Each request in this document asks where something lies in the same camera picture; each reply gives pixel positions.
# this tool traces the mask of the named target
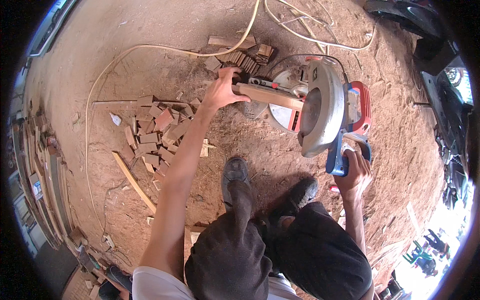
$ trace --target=saw blade guard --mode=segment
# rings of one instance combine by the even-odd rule
[[[321,60],[308,67],[308,94],[302,109],[298,140],[301,154],[312,158],[337,137],[344,114],[344,90],[335,69]]]

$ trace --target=motorcycle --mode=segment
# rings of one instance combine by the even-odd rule
[[[413,61],[426,88],[428,103],[415,104],[432,108],[437,121],[433,131],[444,163],[447,183],[443,192],[444,204],[453,209],[455,203],[461,200],[465,206],[468,196],[466,140],[473,103],[464,100],[458,90],[468,74],[458,47],[428,4],[368,0],[364,9],[374,16],[397,22],[402,29],[421,37],[417,41]]]

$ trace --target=miter saw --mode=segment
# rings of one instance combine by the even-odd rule
[[[251,86],[297,96],[304,102],[301,111],[252,101],[245,103],[244,114],[251,119],[261,118],[287,132],[297,132],[304,157],[312,158],[328,149],[326,172],[345,176],[348,159],[341,155],[343,138],[355,141],[363,157],[372,159],[367,140],[372,125],[369,89],[360,81],[348,82],[344,70],[345,83],[342,84],[332,60],[311,56],[306,61],[307,65],[287,64],[272,81],[249,79]]]

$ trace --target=shoe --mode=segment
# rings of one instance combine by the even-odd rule
[[[318,191],[318,181],[307,177],[295,184],[286,196],[286,200],[275,208],[268,220],[272,226],[280,228],[279,221],[284,216],[297,216],[297,213],[312,202]]]
[[[228,192],[228,183],[232,180],[240,180],[250,186],[250,178],[248,177],[248,165],[245,159],[241,157],[230,158],[223,167],[222,173],[222,195],[223,203],[227,212],[233,210],[233,205]]]

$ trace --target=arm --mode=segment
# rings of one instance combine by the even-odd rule
[[[363,254],[367,255],[361,195],[372,181],[372,169],[370,162],[364,159],[360,152],[345,150],[344,154],[348,157],[348,174],[345,177],[334,176],[334,179],[343,199],[345,231],[352,237]],[[362,299],[373,299],[374,292],[372,282]]]
[[[234,72],[240,72],[240,68],[225,69],[210,85],[185,133],[162,183],[150,241],[140,260],[140,265],[165,271],[182,282],[185,206],[208,125],[219,108],[250,101],[247,96],[233,94],[232,77],[237,76]]]

